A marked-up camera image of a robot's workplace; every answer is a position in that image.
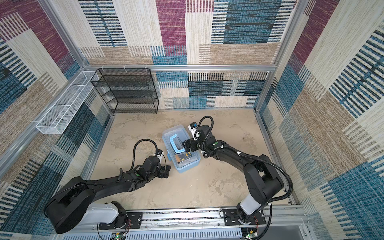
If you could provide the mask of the light blue plastic toolbox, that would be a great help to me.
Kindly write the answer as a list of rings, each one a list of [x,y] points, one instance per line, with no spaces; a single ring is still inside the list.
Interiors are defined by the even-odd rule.
[[[183,125],[177,125],[170,129],[163,131],[162,139],[167,149],[167,157],[174,164],[179,173],[186,172],[187,170],[199,165],[201,155],[199,152],[186,152],[182,142],[190,139],[187,130]],[[189,156],[183,162],[177,162],[175,155],[185,153]]]

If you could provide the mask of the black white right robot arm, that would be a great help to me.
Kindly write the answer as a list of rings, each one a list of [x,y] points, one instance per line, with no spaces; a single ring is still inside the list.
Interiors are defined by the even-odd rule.
[[[265,206],[292,195],[293,181],[282,167],[272,163],[266,155],[246,154],[222,140],[216,140],[212,133],[213,126],[211,116],[191,123],[189,131],[193,137],[183,141],[183,147],[187,151],[200,151],[205,159],[225,162],[244,174],[249,194],[237,205],[240,224],[250,223]]]

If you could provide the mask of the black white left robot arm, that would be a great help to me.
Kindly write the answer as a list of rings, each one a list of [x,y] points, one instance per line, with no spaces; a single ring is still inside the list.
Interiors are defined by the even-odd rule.
[[[127,230],[132,220],[119,202],[95,202],[112,195],[136,191],[155,178],[167,179],[171,166],[161,164],[163,156],[163,151],[155,148],[154,154],[148,156],[141,165],[132,165],[128,171],[120,169],[115,177],[99,180],[72,178],[48,200],[44,208],[45,217],[50,220],[57,234],[67,233],[78,225],[93,223]]]

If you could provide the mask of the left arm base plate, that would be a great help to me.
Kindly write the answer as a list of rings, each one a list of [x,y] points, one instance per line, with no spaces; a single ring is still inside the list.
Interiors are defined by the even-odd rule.
[[[142,224],[143,212],[127,212],[119,214],[117,219],[110,224],[99,223],[98,230],[131,230],[139,229]]]

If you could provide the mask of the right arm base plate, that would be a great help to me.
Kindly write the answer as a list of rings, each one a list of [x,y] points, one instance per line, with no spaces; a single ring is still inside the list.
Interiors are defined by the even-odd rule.
[[[219,216],[224,219],[226,226],[264,225],[267,223],[264,212],[258,210],[247,215],[242,209],[221,209]]]

